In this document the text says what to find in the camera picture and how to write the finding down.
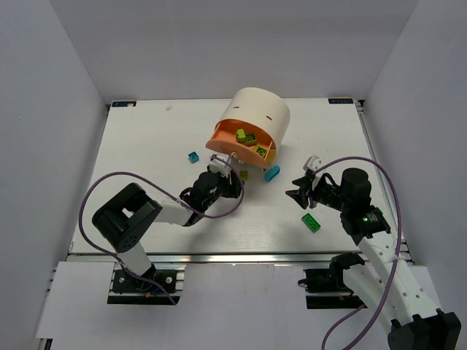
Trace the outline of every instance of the purple cable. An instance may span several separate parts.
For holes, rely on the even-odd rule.
[[[166,295],[166,297],[170,300],[170,302],[174,305],[176,305],[177,303],[175,303],[175,300],[172,298],[172,296],[156,281],[153,281],[151,279],[146,279],[144,277],[141,277],[139,276],[138,274],[134,273],[132,270],[130,270],[129,268],[127,268],[123,261],[118,257],[118,255],[116,253],[113,253],[109,250],[106,250],[100,246],[98,246],[97,244],[95,244],[94,242],[92,242],[89,237],[86,235],[85,233],[85,229],[84,229],[84,225],[82,223],[82,217],[83,217],[83,214],[84,214],[84,211],[85,211],[85,207],[86,207],[86,203],[88,202],[88,199],[90,197],[90,194],[96,189],[96,187],[101,183],[103,182],[105,179],[108,179],[112,176],[119,176],[119,175],[126,175],[126,176],[132,176],[132,177],[135,177],[143,182],[146,182],[148,185],[150,186],[153,186],[155,189],[157,189],[158,191],[162,192],[164,195],[166,195],[167,197],[169,197],[170,199],[172,199],[173,201],[176,201],[178,203],[180,203],[181,206],[183,206],[184,208],[188,209],[188,210],[191,210],[193,213],[201,216],[201,217],[205,217],[207,219],[219,219],[221,217],[226,217],[227,215],[230,215],[232,214],[234,211],[237,210],[237,208],[240,206],[240,204],[242,203],[243,201],[243,197],[244,197],[244,185],[243,185],[243,181],[242,179],[240,178],[240,175],[239,173],[227,162],[225,162],[223,159],[220,159],[216,156],[212,156],[212,159],[216,159],[216,160],[219,160],[221,163],[224,163],[225,165],[227,165],[232,171],[233,173],[235,174],[235,176],[239,179],[240,181],[240,185],[242,186],[242,192],[240,194],[240,199],[239,201],[237,202],[237,204],[229,211],[227,211],[226,213],[223,213],[223,214],[220,214],[220,215],[207,215],[207,214],[204,214],[204,213],[201,213],[200,211],[197,211],[193,208],[191,208],[188,204],[186,204],[185,202],[182,202],[179,198],[175,197],[174,195],[171,195],[170,193],[168,193],[167,191],[165,191],[163,188],[159,187],[158,185],[156,185],[154,182],[151,182],[150,180],[144,178],[143,176],[140,176],[138,174],[135,174],[135,173],[131,173],[129,171],[114,171],[112,173],[109,173],[107,175],[104,175],[102,176],[100,179],[97,179],[96,182],[94,182],[90,187],[89,187],[89,190],[86,192],[85,194],[85,197],[82,199],[82,202],[81,202],[81,206],[80,206],[80,212],[78,214],[78,228],[80,229],[80,232],[81,232],[81,236],[84,238],[84,240],[90,245],[92,246],[94,249],[97,249],[99,250],[100,252],[103,252],[104,254],[106,255],[110,255],[111,257],[113,257],[114,259],[116,259],[120,265],[122,266],[123,270],[125,270],[125,272],[130,275],[131,277],[133,277],[134,279],[138,279],[140,281],[144,281],[146,283],[149,283],[149,284],[152,284],[154,286],[156,286],[157,288],[159,288],[163,294]]]
[[[389,174],[386,172],[386,170],[380,165],[378,164],[377,162],[375,162],[374,160],[372,159],[369,159],[369,158],[365,158],[365,157],[357,157],[357,156],[353,156],[353,157],[343,157],[343,158],[339,158],[339,159],[336,159],[332,162],[330,162],[329,164],[326,164],[325,166],[322,166],[321,168],[317,169],[316,171],[314,171],[315,174],[323,171],[324,169],[326,169],[327,167],[329,166],[333,166],[334,164],[337,164],[337,163],[340,163],[340,162],[343,162],[345,160],[364,160],[366,162],[369,162],[371,164],[373,164],[374,166],[376,166],[384,175],[385,175],[385,178],[387,180],[387,183],[389,184],[390,188],[391,188],[391,191],[393,193],[393,197],[394,197],[394,203],[395,203],[395,212],[396,212],[396,215],[397,215],[397,241],[396,241],[396,244],[395,244],[395,255],[396,256],[399,256],[399,252],[401,251],[401,244],[402,244],[402,217],[401,217],[401,206],[400,206],[400,203],[399,203],[399,199],[398,199],[398,196],[397,196],[397,193],[395,191],[395,187],[394,187],[394,184],[392,182],[392,180],[390,179],[389,177]],[[397,260],[394,260],[393,261],[393,267],[391,268],[391,272],[389,274],[389,278],[387,279],[387,283],[386,283],[386,287],[385,287],[385,291],[383,292],[382,294],[382,297],[381,297],[381,301],[379,302],[379,305],[377,307],[377,309],[375,310],[373,316],[370,318],[370,320],[368,321],[368,323],[366,324],[366,326],[362,329],[362,331],[360,332],[359,335],[357,335],[357,337],[349,344],[347,345],[345,348],[343,348],[342,350],[350,350],[351,348],[353,348],[355,345],[358,344],[359,341],[362,340],[362,338],[366,335],[366,333],[371,329],[371,327],[373,326],[373,324],[375,323],[375,321],[378,319],[378,316],[379,314],[381,313],[381,310],[383,308],[383,306],[385,305],[386,303],[386,300],[387,300],[387,296],[389,295],[389,291],[390,291],[390,288],[391,288],[391,285],[393,284],[393,280],[394,280],[394,275],[395,275],[395,270],[397,268]],[[331,335],[331,333],[342,323],[344,322],[345,320],[349,319],[351,316],[355,315],[357,312],[359,312],[364,306],[361,306],[360,308],[356,308],[354,311],[352,311],[350,314],[342,317],[338,322],[336,322],[330,329],[329,331],[326,333],[325,337],[323,338],[323,342],[321,343],[321,350],[325,350],[325,345],[326,345],[326,341],[327,339],[329,338],[329,335]]]

